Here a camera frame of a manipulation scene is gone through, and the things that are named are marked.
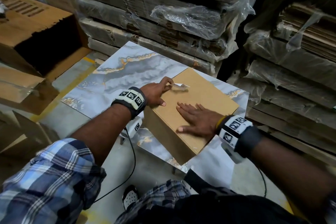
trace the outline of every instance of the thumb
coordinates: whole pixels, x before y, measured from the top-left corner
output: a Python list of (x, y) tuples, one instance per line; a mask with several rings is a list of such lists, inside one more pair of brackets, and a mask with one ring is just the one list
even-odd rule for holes
[(162, 105), (162, 106), (166, 106), (166, 102), (163, 101), (162, 98), (159, 99), (158, 104), (159, 104), (159, 105)]
[(177, 128), (178, 133), (187, 133), (187, 134), (192, 134), (195, 136), (198, 136), (198, 130), (195, 126), (180, 126)]

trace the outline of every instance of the black cable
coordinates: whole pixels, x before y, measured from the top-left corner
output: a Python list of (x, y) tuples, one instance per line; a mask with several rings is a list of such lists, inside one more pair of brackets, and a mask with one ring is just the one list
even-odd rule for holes
[(129, 137), (129, 134), (128, 134), (128, 131), (127, 131), (127, 128), (125, 128), (126, 130), (126, 133), (127, 133), (127, 137), (128, 137), (128, 140), (129, 140), (129, 143), (131, 144), (131, 147), (132, 147), (132, 151), (133, 151), (133, 155), (134, 155), (134, 167), (133, 167), (133, 170), (132, 170), (132, 173), (129, 175), (129, 177), (122, 183), (120, 184), (119, 186), (115, 187), (114, 189), (112, 189), (111, 191), (107, 192), (104, 196), (98, 198), (96, 201), (94, 201), (93, 203), (96, 203), (97, 201), (101, 200), (103, 197), (106, 197), (108, 194), (110, 194), (111, 192), (115, 191), (117, 188), (119, 188), (120, 186), (124, 185), (125, 182), (128, 181), (129, 178), (131, 178), (132, 174), (134, 173), (134, 170), (135, 170), (135, 165), (136, 165), (136, 158), (135, 158), (135, 152), (134, 152), (134, 148), (133, 148), (133, 144), (131, 142), (131, 138)]
[(262, 180), (264, 181), (264, 185), (265, 185), (265, 194), (264, 194), (264, 197), (266, 197), (266, 194), (267, 194), (267, 186), (266, 186), (266, 181), (265, 181), (265, 178), (264, 178), (264, 175), (263, 173), (261, 172), (261, 170), (257, 167), (259, 173), (261, 174), (261, 177), (262, 177)]

